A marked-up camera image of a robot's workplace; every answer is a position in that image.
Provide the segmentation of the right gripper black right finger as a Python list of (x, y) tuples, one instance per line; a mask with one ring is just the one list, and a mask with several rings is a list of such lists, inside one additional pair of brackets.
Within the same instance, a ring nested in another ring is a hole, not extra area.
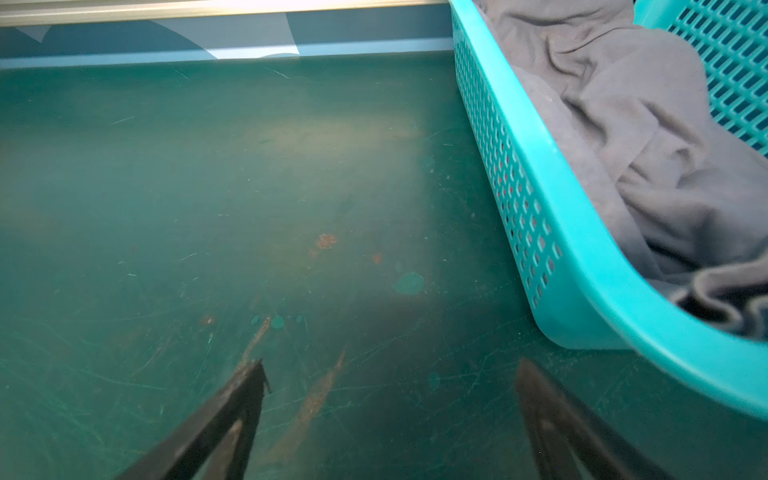
[(523, 359), (515, 389), (541, 479), (669, 479), (538, 364)]

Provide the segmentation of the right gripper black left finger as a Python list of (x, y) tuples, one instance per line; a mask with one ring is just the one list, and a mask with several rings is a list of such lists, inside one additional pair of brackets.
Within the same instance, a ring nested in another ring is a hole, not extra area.
[(269, 383), (263, 362), (249, 361), (166, 439), (119, 479), (242, 479)]

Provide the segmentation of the grey t-shirt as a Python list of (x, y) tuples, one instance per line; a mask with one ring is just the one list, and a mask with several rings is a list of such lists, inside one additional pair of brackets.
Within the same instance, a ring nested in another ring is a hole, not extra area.
[(709, 325), (767, 337), (767, 162), (718, 125), (705, 73), (630, 1), (477, 9), (633, 267)]

